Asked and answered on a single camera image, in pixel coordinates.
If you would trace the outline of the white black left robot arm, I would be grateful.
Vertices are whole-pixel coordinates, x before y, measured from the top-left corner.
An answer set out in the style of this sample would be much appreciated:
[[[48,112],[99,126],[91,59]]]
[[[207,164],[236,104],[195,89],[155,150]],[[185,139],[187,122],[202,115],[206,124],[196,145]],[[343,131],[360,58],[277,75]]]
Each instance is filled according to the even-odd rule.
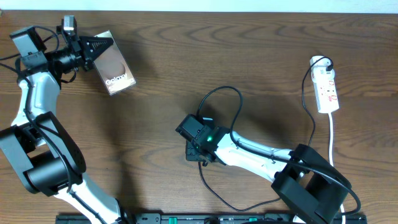
[[[63,75],[92,69],[113,39],[79,36],[76,26],[60,25],[52,37],[66,45],[48,51],[37,26],[10,37],[19,51],[12,71],[22,95],[16,118],[1,131],[1,150],[23,186],[69,203],[91,223],[134,223],[120,202],[90,179],[80,148],[56,117]]]

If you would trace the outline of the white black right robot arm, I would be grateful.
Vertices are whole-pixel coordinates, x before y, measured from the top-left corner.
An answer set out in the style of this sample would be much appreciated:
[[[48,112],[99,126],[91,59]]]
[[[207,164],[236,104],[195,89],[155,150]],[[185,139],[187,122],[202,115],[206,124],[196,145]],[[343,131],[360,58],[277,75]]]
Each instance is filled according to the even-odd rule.
[[[305,223],[332,223],[351,190],[349,181],[304,144],[278,149],[250,141],[211,118],[189,114],[177,126],[187,142],[186,159],[246,169],[272,189]]]

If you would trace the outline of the Galaxy S25 Ultra smartphone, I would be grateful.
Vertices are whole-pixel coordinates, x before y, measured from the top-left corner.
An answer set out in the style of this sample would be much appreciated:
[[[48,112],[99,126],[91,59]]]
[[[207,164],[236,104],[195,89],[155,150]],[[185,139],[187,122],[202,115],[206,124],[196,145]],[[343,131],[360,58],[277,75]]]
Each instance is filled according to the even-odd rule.
[[[113,40],[112,46],[106,49],[95,61],[95,67],[106,87],[109,95],[114,95],[136,84],[119,46],[110,30],[95,35],[95,37],[109,37]]]

